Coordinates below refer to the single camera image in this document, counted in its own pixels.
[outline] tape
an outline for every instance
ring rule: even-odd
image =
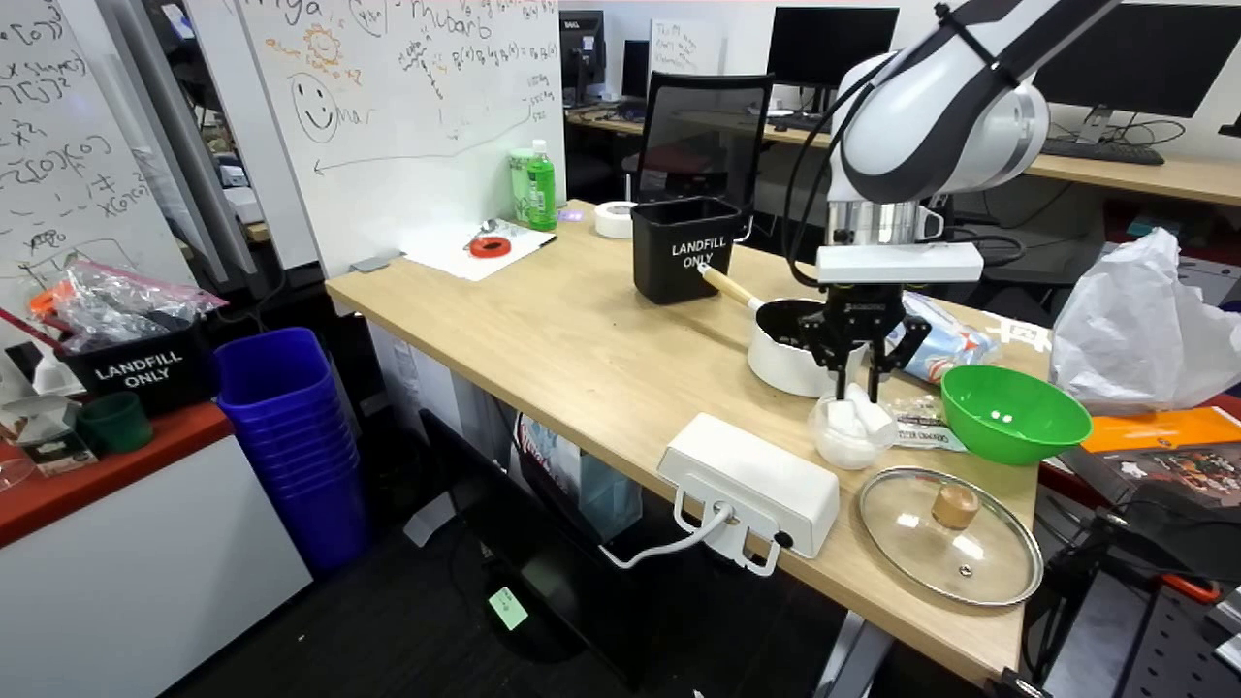
[[[465,246],[475,260],[495,260],[495,255],[511,253],[511,240],[507,236],[474,236]]]
[[[597,236],[632,236],[632,202],[602,202],[594,206]]]

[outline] bag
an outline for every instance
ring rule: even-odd
[[[1090,412],[1195,405],[1241,381],[1241,319],[1180,282],[1180,240],[1156,229],[1076,279],[1049,381]]]

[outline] computer monitor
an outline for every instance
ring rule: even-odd
[[[1034,74],[1048,100],[1195,116],[1241,39],[1241,7],[1119,2]]]
[[[643,100],[652,82],[652,43],[623,43],[621,95]]]
[[[767,74],[778,85],[837,87],[890,46],[894,7],[776,7]]]
[[[603,82],[603,11],[559,11],[559,64],[570,100]]]

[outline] power strip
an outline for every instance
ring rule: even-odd
[[[704,542],[747,569],[752,563],[736,558],[745,554],[745,536],[772,542],[763,563],[772,569],[782,545],[804,558],[818,558],[842,503],[837,475],[831,467],[718,413],[692,413],[665,440],[655,472],[677,488],[677,500],[696,500],[701,513],[727,509],[726,525]]]

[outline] soap bottle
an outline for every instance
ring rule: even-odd
[[[528,229],[553,229],[553,164],[546,139],[531,139],[528,151],[511,153],[511,197],[514,220]]]

